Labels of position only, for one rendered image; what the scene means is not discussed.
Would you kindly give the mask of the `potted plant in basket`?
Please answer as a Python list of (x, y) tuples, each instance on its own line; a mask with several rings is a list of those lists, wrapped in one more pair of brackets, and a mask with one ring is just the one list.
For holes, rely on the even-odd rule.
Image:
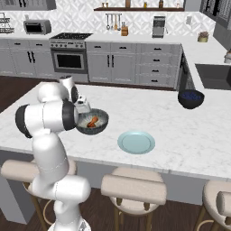
[(208, 41), (208, 32), (200, 32), (198, 37), (198, 42), (207, 42)]

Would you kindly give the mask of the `grey base cupboards run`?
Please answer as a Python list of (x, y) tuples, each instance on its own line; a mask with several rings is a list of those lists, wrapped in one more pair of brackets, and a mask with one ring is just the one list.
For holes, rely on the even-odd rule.
[(16, 74), (20, 77), (54, 79), (48, 40), (0, 39), (0, 48), (10, 50)]

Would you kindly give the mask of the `dark wall cupboards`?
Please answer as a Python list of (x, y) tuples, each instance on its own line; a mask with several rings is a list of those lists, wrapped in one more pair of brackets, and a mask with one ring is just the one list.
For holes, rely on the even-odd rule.
[(225, 29), (231, 30), (231, 0), (201, 0), (200, 11)]

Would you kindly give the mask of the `orange chicken drumstick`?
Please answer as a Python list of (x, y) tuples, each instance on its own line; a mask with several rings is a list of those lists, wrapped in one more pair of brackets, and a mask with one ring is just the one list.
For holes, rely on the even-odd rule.
[(95, 123), (98, 121), (97, 116), (93, 116), (91, 121), (88, 123), (87, 127), (96, 127)]

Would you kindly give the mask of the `black bowl with blue contents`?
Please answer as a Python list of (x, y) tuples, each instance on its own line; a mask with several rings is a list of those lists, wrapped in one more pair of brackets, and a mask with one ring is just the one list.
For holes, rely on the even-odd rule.
[(195, 89), (185, 89), (179, 92), (178, 101), (186, 109), (194, 109), (204, 102), (205, 95)]

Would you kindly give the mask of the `grey wall cupboard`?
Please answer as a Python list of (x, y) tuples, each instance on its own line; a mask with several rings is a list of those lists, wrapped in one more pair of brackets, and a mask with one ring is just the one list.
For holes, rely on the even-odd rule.
[(0, 0), (0, 9), (6, 11), (50, 11), (56, 8), (56, 0)]

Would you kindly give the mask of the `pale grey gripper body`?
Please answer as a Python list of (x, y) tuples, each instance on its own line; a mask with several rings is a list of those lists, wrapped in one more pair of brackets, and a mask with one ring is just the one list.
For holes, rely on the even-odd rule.
[(79, 114), (85, 114), (91, 111), (89, 102), (78, 101), (76, 104), (76, 108)]

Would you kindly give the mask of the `black gas hob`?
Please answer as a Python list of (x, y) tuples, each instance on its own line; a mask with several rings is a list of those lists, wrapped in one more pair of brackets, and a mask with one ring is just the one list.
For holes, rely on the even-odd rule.
[(85, 40), (92, 34), (93, 33), (61, 32), (51, 37), (50, 40)]

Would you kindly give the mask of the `light blue plate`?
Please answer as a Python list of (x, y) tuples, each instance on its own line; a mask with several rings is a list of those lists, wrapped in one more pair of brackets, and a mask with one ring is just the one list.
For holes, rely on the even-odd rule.
[(124, 152), (145, 154), (155, 147), (155, 140), (146, 132), (127, 131), (119, 135), (117, 144)]

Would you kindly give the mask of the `stainless steel oven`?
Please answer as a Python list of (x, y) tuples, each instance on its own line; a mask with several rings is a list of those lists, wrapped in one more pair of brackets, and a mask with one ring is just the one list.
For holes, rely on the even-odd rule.
[(87, 49), (83, 41), (50, 40), (50, 47), (56, 72), (87, 73)]

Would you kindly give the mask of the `dark grey sink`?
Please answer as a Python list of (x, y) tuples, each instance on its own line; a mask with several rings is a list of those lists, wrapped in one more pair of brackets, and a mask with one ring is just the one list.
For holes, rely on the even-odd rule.
[(231, 90), (231, 66), (196, 64), (204, 88)]

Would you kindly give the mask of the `grey cupboards and drawers run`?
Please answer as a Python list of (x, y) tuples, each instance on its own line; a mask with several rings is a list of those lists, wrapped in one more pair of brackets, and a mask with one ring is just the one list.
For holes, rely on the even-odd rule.
[(87, 42), (87, 54), (91, 82), (175, 88), (179, 44)]

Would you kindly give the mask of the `silver coffee machine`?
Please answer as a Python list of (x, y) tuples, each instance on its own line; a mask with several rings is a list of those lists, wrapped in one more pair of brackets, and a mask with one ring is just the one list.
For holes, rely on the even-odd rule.
[(164, 35), (165, 28), (165, 16), (154, 16), (152, 24), (152, 37), (162, 38)]

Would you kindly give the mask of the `silver toaster oven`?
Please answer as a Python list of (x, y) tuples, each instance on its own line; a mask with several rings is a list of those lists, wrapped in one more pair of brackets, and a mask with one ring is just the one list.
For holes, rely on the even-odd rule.
[(24, 30), (27, 34), (48, 34), (51, 33), (51, 22), (49, 20), (25, 20)]

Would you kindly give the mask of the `dark grey-blue bowl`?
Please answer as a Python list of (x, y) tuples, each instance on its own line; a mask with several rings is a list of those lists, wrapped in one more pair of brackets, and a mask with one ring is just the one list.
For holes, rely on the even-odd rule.
[[(87, 127), (93, 116), (98, 117), (98, 121), (95, 123), (96, 127)], [(92, 108), (89, 113), (79, 114), (79, 120), (76, 128), (79, 132), (87, 135), (94, 135), (101, 133), (107, 126), (109, 115), (107, 112), (101, 109)]]

